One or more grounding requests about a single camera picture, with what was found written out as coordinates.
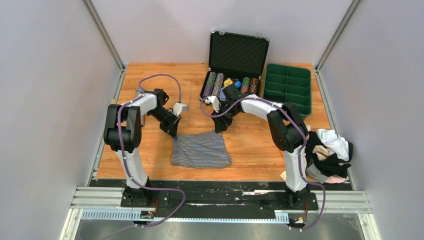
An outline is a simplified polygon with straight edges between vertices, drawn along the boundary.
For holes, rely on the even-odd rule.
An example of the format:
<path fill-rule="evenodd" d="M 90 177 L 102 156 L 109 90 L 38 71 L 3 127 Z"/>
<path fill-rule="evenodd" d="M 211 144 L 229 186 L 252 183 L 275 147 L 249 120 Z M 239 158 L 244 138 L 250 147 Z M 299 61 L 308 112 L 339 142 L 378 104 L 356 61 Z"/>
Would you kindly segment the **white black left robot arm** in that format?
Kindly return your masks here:
<path fill-rule="evenodd" d="M 181 113 L 188 105 L 177 102 L 172 108 L 165 108 L 169 96 L 163 89 L 141 91 L 136 98 L 123 104 L 107 107 L 103 141 L 119 157 L 126 176 L 126 191 L 134 193 L 134 200 L 140 206 L 149 206 L 153 201 L 153 190 L 149 177 L 143 168 L 139 146 L 145 116 L 152 116 L 159 122 L 159 128 L 173 139 L 177 137 Z"/>

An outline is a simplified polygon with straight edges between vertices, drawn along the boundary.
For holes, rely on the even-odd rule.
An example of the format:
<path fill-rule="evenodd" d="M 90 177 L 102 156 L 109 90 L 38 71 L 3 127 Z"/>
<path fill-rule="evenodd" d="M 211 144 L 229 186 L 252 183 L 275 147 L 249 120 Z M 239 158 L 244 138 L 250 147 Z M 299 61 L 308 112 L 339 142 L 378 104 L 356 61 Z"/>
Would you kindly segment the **grey striped underwear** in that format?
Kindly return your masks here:
<path fill-rule="evenodd" d="M 232 164 L 221 133 L 181 134 L 172 140 L 171 163 L 194 169 L 223 169 Z"/>

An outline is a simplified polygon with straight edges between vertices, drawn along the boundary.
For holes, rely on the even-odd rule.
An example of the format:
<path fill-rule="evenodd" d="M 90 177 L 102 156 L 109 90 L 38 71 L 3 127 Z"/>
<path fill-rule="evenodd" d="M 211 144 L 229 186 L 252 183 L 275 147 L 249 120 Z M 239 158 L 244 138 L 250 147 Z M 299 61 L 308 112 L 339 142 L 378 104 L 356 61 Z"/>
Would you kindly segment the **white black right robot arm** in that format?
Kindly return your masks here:
<path fill-rule="evenodd" d="M 207 96 L 204 101 L 212 105 L 210 115 L 216 133 L 226 131 L 233 118 L 240 113 L 251 114 L 268 123 L 275 146 L 282 151 L 286 178 L 285 183 L 290 190 L 285 195 L 286 204 L 298 209 L 306 201 L 302 192 L 308 185 L 305 168 L 305 147 L 308 129 L 297 107 L 291 103 L 276 103 L 263 99 L 251 92 L 240 92 L 234 84 L 222 91 L 225 101 L 215 95 Z"/>

